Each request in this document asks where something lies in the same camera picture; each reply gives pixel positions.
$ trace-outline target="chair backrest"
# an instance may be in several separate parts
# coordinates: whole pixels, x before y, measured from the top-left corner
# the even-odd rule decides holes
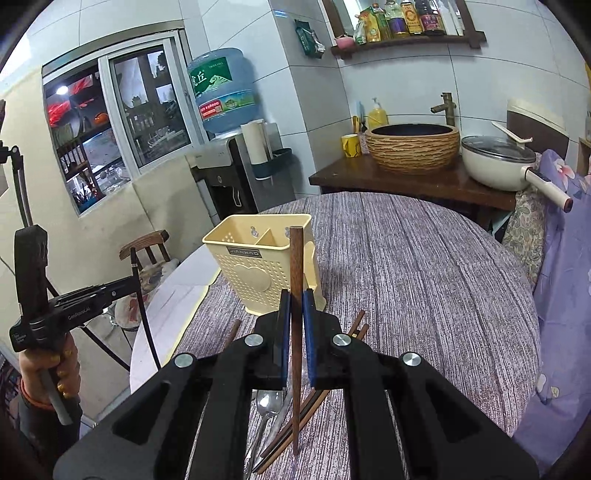
[[[162,257],[164,258],[164,261],[170,262],[170,256],[168,255],[168,252],[164,247],[165,241],[169,238],[170,235],[166,230],[158,230],[156,232],[148,233],[148,235],[141,236],[133,242],[130,242],[127,245],[121,247],[121,250],[119,250],[119,259],[124,260],[125,258],[127,258],[131,254],[131,248],[135,247],[136,251],[146,250],[150,262],[152,263],[152,265],[155,265],[158,262],[156,260],[156,257],[154,256],[154,252],[152,252],[152,249],[150,247],[152,247],[153,245],[158,245],[160,253],[162,253]],[[142,269],[142,265],[139,263],[139,260],[138,268],[140,270]]]

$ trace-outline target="tile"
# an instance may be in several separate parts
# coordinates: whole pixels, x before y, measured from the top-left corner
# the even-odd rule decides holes
[[[339,67],[343,68],[351,65],[370,63],[378,60],[432,56],[445,56],[449,58],[449,50],[447,48],[447,45],[400,45],[396,48],[379,48],[377,50],[368,50],[364,51],[362,54],[353,55],[349,60],[338,59],[338,63]]]
[[[538,10],[542,17],[544,17],[546,20],[552,20],[552,22],[560,23],[547,6],[538,1],[536,1],[535,4],[538,7]]]
[[[29,37],[31,56],[36,65],[44,65],[79,47],[80,12],[68,15]]]
[[[566,152],[564,161],[570,168],[577,171],[577,164],[579,163],[579,142],[569,141],[569,149]]]
[[[53,0],[33,21],[27,34],[34,35],[42,28],[80,11],[80,0]]]
[[[290,67],[306,130],[350,118],[340,69]]]
[[[268,0],[218,0],[203,14],[203,25],[212,50],[271,10]]]
[[[520,98],[562,116],[560,77],[509,61],[452,56],[461,116],[505,122],[507,101]]]
[[[199,10],[201,10],[202,15],[204,15],[216,3],[217,3],[217,0],[197,0],[197,4],[199,5]]]
[[[585,119],[591,111],[591,92],[572,80],[560,79],[560,92],[563,102],[563,116],[566,131],[571,140],[578,142],[585,137]]]
[[[306,131],[289,68],[257,80],[254,85],[261,98],[265,120],[277,123],[280,135]]]
[[[85,8],[92,7],[93,5],[101,4],[102,2],[106,1],[108,0],[82,0],[82,3],[80,4],[80,9],[83,10]]]
[[[129,28],[180,19],[178,2],[109,0],[80,12],[80,44]]]
[[[541,17],[487,4],[470,5],[470,13],[476,29],[486,33],[488,42],[480,50],[465,44],[450,44],[452,55],[514,61],[558,73]]]
[[[221,45],[221,48],[226,47],[242,50],[244,58],[252,64],[255,80],[287,67],[272,12],[263,15]]]
[[[503,127],[507,126],[506,122],[497,122]],[[482,118],[462,117],[462,127],[460,132],[463,137],[470,137],[472,135],[487,135],[490,137],[505,136],[498,128],[492,125],[490,120],[483,120]]]
[[[352,133],[353,124],[350,118],[308,132],[308,140],[310,141],[316,171],[328,167],[331,163],[343,157],[340,137]]]
[[[296,161],[290,168],[291,182],[295,193],[319,194],[320,188],[310,185],[308,177],[316,173],[308,134],[285,135],[281,137],[284,148],[290,148]]]
[[[201,17],[202,11],[199,2],[196,0],[178,0],[181,8],[182,18]]]
[[[191,57],[196,59],[198,56],[210,51],[211,48],[209,48],[209,42],[207,41],[201,16],[185,18],[183,23],[185,25],[189,48],[191,49]]]
[[[536,5],[536,3],[538,3],[536,0],[468,0],[466,3],[468,5],[468,9],[470,10],[471,15],[471,4],[488,4],[497,5],[499,7],[514,8],[516,10],[521,10],[523,12],[528,12],[530,14],[537,15],[538,17],[541,16],[541,13]]]
[[[431,107],[442,102],[442,92],[451,92],[457,103],[449,55],[375,61],[340,71],[352,112],[359,100],[367,114],[374,107],[372,97],[389,115],[431,115]]]
[[[283,50],[287,56],[287,63],[290,66],[310,66],[310,67],[338,67],[339,64],[336,58],[330,52],[332,45],[332,37],[329,34],[326,24],[318,20],[302,17],[294,14],[278,14],[274,11],[275,23],[279,30]],[[326,47],[326,51],[321,59],[313,59],[304,54],[304,49],[301,46],[300,39],[296,33],[296,25],[294,20],[302,20],[308,22],[310,27],[318,35],[320,42]]]
[[[544,22],[550,35],[550,43],[560,76],[588,87],[589,78],[585,71],[585,60],[569,34],[559,23],[550,20]]]
[[[281,10],[287,13],[315,18],[325,22],[319,2],[322,0],[269,0],[273,10]]]

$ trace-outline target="bracelet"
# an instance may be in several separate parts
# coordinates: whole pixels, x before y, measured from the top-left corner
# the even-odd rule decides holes
[[[39,402],[37,400],[33,400],[29,394],[27,393],[27,391],[25,390],[25,384],[22,381],[21,378],[21,383],[20,383],[20,388],[21,388],[21,395],[25,398],[25,400],[27,402],[29,402],[31,405],[33,405],[34,407],[37,408],[41,408],[42,410],[48,410],[48,411],[54,411],[54,408],[51,404],[47,404],[47,403],[42,403]]]

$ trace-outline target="soap dispenser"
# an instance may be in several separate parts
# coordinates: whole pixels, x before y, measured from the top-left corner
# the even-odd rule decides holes
[[[374,128],[388,125],[388,114],[386,110],[379,104],[377,98],[372,98],[374,101],[374,108],[368,113],[368,128],[373,130]]]

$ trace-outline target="metal spoon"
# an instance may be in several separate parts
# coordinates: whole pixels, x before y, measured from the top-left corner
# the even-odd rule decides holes
[[[283,406],[283,390],[258,390],[256,392],[256,410],[261,415],[261,424],[256,432],[255,441],[252,444],[250,451],[250,458],[248,459],[248,466],[244,474],[245,480],[251,476],[252,466],[256,458],[258,447],[261,443],[262,434],[265,432],[265,427],[270,418],[279,413]]]

